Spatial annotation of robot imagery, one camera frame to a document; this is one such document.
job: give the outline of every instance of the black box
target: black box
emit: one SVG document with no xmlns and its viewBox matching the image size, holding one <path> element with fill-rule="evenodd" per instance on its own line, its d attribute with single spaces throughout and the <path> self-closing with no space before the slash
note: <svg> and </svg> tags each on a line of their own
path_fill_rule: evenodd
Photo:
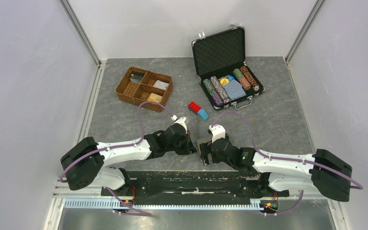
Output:
<svg viewBox="0 0 368 230">
<path fill-rule="evenodd" d="M 246 51 L 245 51 L 245 29 L 242 26 L 232 26 L 231 29 L 224 32 L 213 34 L 207 37 L 201 37 L 192 42 L 194 63 L 197 75 L 200 77 L 200 84 L 208 97 L 209 102 L 215 110 L 221 110 L 233 105 L 236 110 L 252 104 L 252 99 L 255 96 L 263 93 L 265 88 L 256 78 L 255 74 L 246 65 Z M 244 90 L 246 96 L 238 98 L 228 103 L 216 105 L 209 95 L 202 81 L 216 76 L 218 79 L 227 75 L 233 75 L 234 69 L 239 69 L 246 66 L 253 78 L 259 85 L 259 90 Z M 243 101 L 249 101 L 248 104 L 238 107 L 237 104 Z"/>
</svg>

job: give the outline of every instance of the wicker basket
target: wicker basket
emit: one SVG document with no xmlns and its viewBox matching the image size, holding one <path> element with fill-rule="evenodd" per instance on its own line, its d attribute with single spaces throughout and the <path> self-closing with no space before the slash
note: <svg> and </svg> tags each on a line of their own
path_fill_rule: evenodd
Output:
<svg viewBox="0 0 368 230">
<path fill-rule="evenodd" d="M 137 74 L 142 74 L 143 79 L 140 84 L 133 83 L 129 78 L 130 75 L 135 72 Z M 165 83 L 168 83 L 169 86 L 166 90 L 162 90 L 159 88 L 153 87 L 154 83 L 157 80 L 161 80 Z M 157 95 L 162 96 L 161 104 L 166 105 L 167 99 L 169 98 L 172 90 L 173 90 L 173 81 L 170 76 L 154 73 L 151 71 L 147 71 L 144 69 L 139 69 L 136 67 L 130 67 L 118 86 L 116 87 L 116 94 L 118 98 L 130 104 L 134 104 L 139 106 L 142 102 L 147 101 L 149 95 L 151 93 L 155 93 Z M 145 104 L 143 108 L 150 109 L 156 112 L 163 111 L 163 108 L 156 104 Z"/>
</svg>

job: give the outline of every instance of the electrical wire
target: electrical wire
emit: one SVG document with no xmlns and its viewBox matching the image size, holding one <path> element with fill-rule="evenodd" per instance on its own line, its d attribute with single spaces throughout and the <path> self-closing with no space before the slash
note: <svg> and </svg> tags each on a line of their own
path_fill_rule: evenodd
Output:
<svg viewBox="0 0 368 230">
<path fill-rule="evenodd" d="M 293 161 L 293 162 L 300 162 L 300 163 L 308 163 L 308 164 L 312 164 L 312 165 L 315 165 L 315 166 L 318 166 L 318 167 L 320 167 L 320 168 L 324 168 L 324 169 L 326 169 L 326 170 L 328 170 L 328 171 L 330 171 L 330 172 L 332 172 L 332 173 L 335 173 L 335 174 L 337 174 L 338 176 L 341 176 L 342 178 L 344 178 L 344 179 L 346 179 L 346 180 L 348 180 L 348 181 L 350 181 L 350 182 L 352 182 L 353 184 L 355 184 L 356 186 L 350 186 L 351 188 L 353 188 L 353 189 L 363 189 L 363 186 L 361 185 L 361 184 L 359 184 L 357 181 L 355 181 L 354 179 L 352 179 L 352 178 L 350 178 L 350 177 L 348 177 L 348 176 L 346 176 L 345 174 L 343 174 L 343 173 L 341 173 L 341 172 L 338 172 L 337 170 L 335 170 L 335 169 L 332 169 L 332 168 L 330 168 L 330 167 L 328 167 L 328 166 L 326 166 L 326 165 L 323 165 L 323 164 L 320 164 L 320 163 L 317 163 L 317 162 L 313 162 L 313 161 L 309 161 L 309 160 L 301 160 L 301 159 L 293 159 L 293 158 L 287 158 L 287 157 L 271 157 L 271 156 L 269 156 L 269 155 L 267 155 L 267 154 L 264 154 L 264 153 L 262 153 L 261 151 L 260 151 L 260 149 L 257 147 L 257 144 L 256 144 L 256 142 L 255 142 L 255 139 L 254 139 L 254 135 L 253 135 L 253 131 L 252 131 L 252 127 L 250 126 L 250 124 L 249 124 L 249 122 L 242 116 L 242 115 L 240 115 L 239 113 L 237 113 L 237 112 L 235 112 L 235 111 L 225 111 L 225 112 L 223 112 L 223 113 L 221 113 L 216 119 L 215 119 L 215 121 L 211 124 L 211 126 L 213 127 L 213 126 L 215 126 L 216 124 L 217 124 L 217 122 L 218 122 L 218 120 L 223 116 L 223 115 L 225 115 L 225 114 L 235 114 L 235 115 L 237 115 L 238 117 L 240 117 L 242 120 L 243 120 L 243 122 L 245 123 L 245 125 L 248 127 L 248 129 L 249 129 L 249 133 L 250 133 L 250 136 L 251 136 L 251 138 L 252 138 L 252 145 L 253 145 L 253 147 L 254 147 L 254 149 L 256 150 L 256 152 L 258 152 L 261 156 L 263 156 L 264 158 L 268 158 L 268 159 L 273 159 L 273 160 L 282 160 L 282 161 Z M 292 211 L 292 210 L 294 210 L 295 208 L 297 208 L 299 205 L 300 205 L 300 203 L 301 203 L 301 201 L 302 201 L 302 197 L 303 197 L 303 195 L 304 195 L 304 190 L 301 190 L 301 194 L 300 194 L 300 197 L 299 197 L 299 199 L 298 199 L 298 201 L 297 201 L 297 203 L 292 207 L 292 208 L 290 208 L 290 209 L 287 209 L 287 210 L 285 210 L 285 211 L 282 211 L 282 212 L 279 212 L 279 213 L 274 213 L 274 214 L 264 214 L 265 216 L 266 215 L 269 215 L 269 216 L 277 216 L 277 215 L 281 215 L 281 214 L 286 214 L 286 213 L 288 213 L 288 212 L 290 212 L 290 211 Z"/>
<path fill-rule="evenodd" d="M 158 106 L 161 106 L 171 117 L 174 116 L 174 114 L 166 107 L 164 107 L 164 105 L 160 104 L 160 103 L 157 103 L 157 102 L 152 102 L 152 101 L 145 101 L 145 102 L 142 102 L 139 107 L 138 107 L 138 119 L 139 119 L 139 124 L 140 124 L 140 130 L 141 130 L 141 137 L 140 137 L 140 140 L 137 141 L 136 143 L 132 143 L 132 144 L 125 144 L 125 145 L 113 145 L 113 146 L 110 146 L 110 147 L 105 147 L 105 148 L 101 148 L 101 149 L 97 149 L 97 150 L 93 150 L 91 152 L 88 152 L 84 155 L 82 155 L 81 157 L 79 157 L 78 159 L 76 159 L 73 163 L 71 163 L 64 171 L 63 173 L 60 175 L 60 182 L 62 183 L 67 183 L 67 180 L 64 180 L 64 176 L 66 175 L 66 173 L 72 168 L 74 167 L 76 164 L 78 164 L 79 162 L 81 162 L 83 159 L 93 155 L 93 154 L 96 154 L 100 151 L 104 151 L 104 150 L 112 150 L 112 149 L 116 149 L 116 148 L 124 148 L 124 147 L 131 147 L 131 146 L 135 146 L 139 143 L 141 143 L 144 139 L 144 136 L 145 136 L 145 129 L 144 129 L 144 126 L 143 126 L 143 123 L 142 123 L 142 118 L 140 116 L 140 109 L 142 108 L 143 105 L 145 104 L 156 104 Z M 138 209 L 135 209 L 133 208 L 131 205 L 129 204 L 126 204 L 125 202 L 123 202 L 116 194 L 115 192 L 113 192 L 113 190 L 111 188 L 108 188 L 108 187 L 105 187 L 120 203 L 121 205 L 125 206 L 125 207 L 128 207 L 129 209 L 133 210 L 133 211 L 136 211 L 138 213 L 121 213 L 121 215 L 131 215 L 131 216 L 151 216 L 151 213 L 148 213 L 148 212 L 143 212 L 143 211 L 140 211 Z"/>
</svg>

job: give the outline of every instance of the red lego brick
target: red lego brick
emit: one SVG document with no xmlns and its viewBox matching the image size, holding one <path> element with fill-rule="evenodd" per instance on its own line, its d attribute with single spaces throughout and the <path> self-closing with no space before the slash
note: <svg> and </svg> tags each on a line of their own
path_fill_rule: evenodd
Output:
<svg viewBox="0 0 368 230">
<path fill-rule="evenodd" d="M 188 104 L 188 109 L 193 111 L 193 113 L 198 114 L 198 111 L 201 110 L 201 107 L 199 107 L 199 105 L 197 105 L 195 102 L 191 102 Z"/>
</svg>

